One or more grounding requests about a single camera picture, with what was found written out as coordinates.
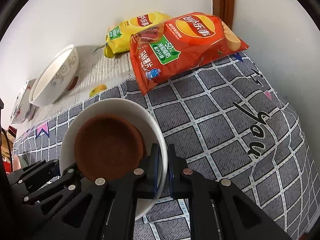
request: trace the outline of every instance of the white wall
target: white wall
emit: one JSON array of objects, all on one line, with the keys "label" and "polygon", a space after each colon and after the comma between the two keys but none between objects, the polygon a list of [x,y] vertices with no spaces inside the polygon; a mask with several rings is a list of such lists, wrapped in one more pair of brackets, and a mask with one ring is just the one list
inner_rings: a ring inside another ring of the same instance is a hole
[{"label": "white wall", "polygon": [[233,31],[299,114],[320,171],[320,32],[297,0],[235,0]]},{"label": "white wall", "polygon": [[1,126],[9,125],[20,87],[63,47],[101,45],[109,25],[152,11],[211,14],[212,0],[29,0],[0,42]]}]

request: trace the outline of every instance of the checkered tablecloth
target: checkered tablecloth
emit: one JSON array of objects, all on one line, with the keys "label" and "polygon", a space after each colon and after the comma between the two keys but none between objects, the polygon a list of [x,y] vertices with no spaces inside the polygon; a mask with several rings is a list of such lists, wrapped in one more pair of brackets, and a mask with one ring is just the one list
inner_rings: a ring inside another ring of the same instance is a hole
[{"label": "checkered tablecloth", "polygon": [[[208,179],[233,181],[292,239],[315,215],[320,180],[299,117],[246,54],[186,71],[145,96],[135,80],[125,81],[26,132],[14,153],[28,163],[59,158],[74,118],[105,98],[126,98],[147,109],[190,168]],[[166,185],[136,221],[134,239],[189,238],[188,200],[172,200]]]}]

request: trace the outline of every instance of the chip bag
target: chip bag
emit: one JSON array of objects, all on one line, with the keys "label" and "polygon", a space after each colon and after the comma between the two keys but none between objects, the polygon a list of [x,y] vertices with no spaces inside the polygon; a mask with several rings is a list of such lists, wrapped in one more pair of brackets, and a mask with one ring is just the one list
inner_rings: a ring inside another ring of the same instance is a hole
[{"label": "chip bag", "polygon": [[145,95],[176,74],[248,47],[219,17],[194,12],[132,35],[130,57]]},{"label": "chip bag", "polygon": [[168,15],[154,12],[121,22],[115,28],[109,28],[104,55],[113,58],[115,53],[128,51],[130,47],[130,36],[132,34],[168,19],[170,19]]}]

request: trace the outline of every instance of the metal screw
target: metal screw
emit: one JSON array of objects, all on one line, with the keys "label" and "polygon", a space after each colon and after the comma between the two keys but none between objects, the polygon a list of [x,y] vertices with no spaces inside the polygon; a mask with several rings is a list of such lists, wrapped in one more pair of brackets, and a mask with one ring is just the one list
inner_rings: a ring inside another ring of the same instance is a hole
[{"label": "metal screw", "polygon": [[75,185],[70,185],[69,187],[68,187],[68,190],[74,190],[76,188],[76,186]]},{"label": "metal screw", "polygon": [[95,181],[96,185],[98,185],[98,186],[103,185],[105,182],[106,182],[106,180],[104,178],[98,178]]},{"label": "metal screw", "polygon": [[183,173],[186,175],[191,175],[193,173],[192,169],[183,169]]},{"label": "metal screw", "polygon": [[230,181],[229,179],[222,179],[222,180],[221,180],[221,184],[222,184],[223,186],[228,187],[228,186],[231,185],[231,181]]},{"label": "metal screw", "polygon": [[134,171],[133,171],[134,174],[136,175],[141,175],[144,173],[144,170],[141,169],[141,168],[136,168]]}]

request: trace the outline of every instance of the lay's logo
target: lay's logo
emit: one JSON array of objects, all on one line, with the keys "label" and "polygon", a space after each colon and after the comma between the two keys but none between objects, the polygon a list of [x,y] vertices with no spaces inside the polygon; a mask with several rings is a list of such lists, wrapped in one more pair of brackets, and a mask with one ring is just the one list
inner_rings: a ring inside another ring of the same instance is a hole
[{"label": "lay's logo", "polygon": [[213,22],[204,15],[181,17],[176,25],[180,31],[192,37],[208,38],[215,35]]}]

